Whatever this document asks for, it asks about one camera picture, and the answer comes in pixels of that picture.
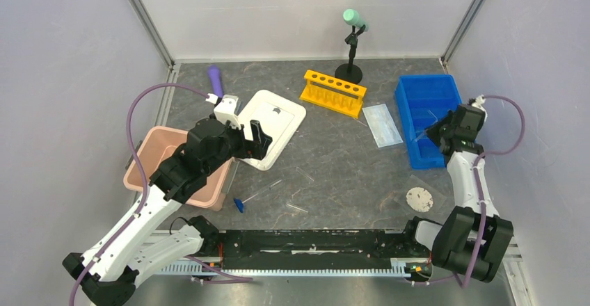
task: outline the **blue bin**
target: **blue bin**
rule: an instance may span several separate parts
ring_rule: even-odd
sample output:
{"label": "blue bin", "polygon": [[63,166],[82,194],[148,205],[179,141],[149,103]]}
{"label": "blue bin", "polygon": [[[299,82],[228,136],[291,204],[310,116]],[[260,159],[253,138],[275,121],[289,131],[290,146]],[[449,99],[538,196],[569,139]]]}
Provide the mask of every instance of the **blue bin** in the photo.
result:
{"label": "blue bin", "polygon": [[427,136],[416,138],[461,103],[453,76],[403,75],[395,89],[395,100],[412,168],[444,168],[445,159],[438,147]]}

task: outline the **purple handle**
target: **purple handle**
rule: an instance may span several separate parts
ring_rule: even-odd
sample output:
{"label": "purple handle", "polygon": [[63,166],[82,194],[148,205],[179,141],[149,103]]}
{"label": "purple handle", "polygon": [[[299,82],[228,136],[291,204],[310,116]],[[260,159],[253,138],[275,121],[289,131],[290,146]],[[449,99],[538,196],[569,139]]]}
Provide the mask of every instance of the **purple handle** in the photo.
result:
{"label": "purple handle", "polygon": [[211,81],[213,93],[218,97],[223,98],[223,86],[221,85],[221,71],[219,70],[219,67],[211,65],[207,68],[207,73],[209,75],[209,80]]}

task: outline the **mint green tube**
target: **mint green tube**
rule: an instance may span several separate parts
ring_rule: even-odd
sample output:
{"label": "mint green tube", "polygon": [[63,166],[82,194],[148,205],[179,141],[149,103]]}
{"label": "mint green tube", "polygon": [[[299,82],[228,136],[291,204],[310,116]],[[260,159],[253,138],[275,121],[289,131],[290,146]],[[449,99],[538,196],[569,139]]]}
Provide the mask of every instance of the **mint green tube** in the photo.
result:
{"label": "mint green tube", "polygon": [[360,14],[358,14],[358,12],[354,9],[345,10],[344,13],[342,13],[342,18],[344,18],[344,21],[349,26],[355,26],[359,29],[362,26],[365,26],[365,31],[369,30],[369,25],[366,23],[365,20],[362,19]]}

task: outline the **white round disc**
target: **white round disc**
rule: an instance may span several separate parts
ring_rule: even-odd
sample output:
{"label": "white round disc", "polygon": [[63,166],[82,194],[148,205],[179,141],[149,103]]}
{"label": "white round disc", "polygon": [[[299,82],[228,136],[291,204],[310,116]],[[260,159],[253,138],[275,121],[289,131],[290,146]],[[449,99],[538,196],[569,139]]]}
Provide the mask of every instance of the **white round disc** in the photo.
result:
{"label": "white round disc", "polygon": [[408,191],[406,201],[412,209],[418,212],[428,212],[434,205],[430,192],[419,186]]}

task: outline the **white tray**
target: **white tray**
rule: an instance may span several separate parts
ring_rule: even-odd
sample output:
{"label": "white tray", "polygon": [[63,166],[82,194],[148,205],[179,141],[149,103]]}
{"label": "white tray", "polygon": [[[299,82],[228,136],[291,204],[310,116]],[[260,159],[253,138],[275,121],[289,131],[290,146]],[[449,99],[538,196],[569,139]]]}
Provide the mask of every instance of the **white tray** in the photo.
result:
{"label": "white tray", "polygon": [[[305,118],[305,108],[268,90],[260,90],[238,115],[240,124],[260,122],[262,131],[272,137],[273,142],[262,160],[242,159],[259,170],[268,170],[287,146],[289,140]],[[244,127],[246,138],[252,138],[250,127]]]}

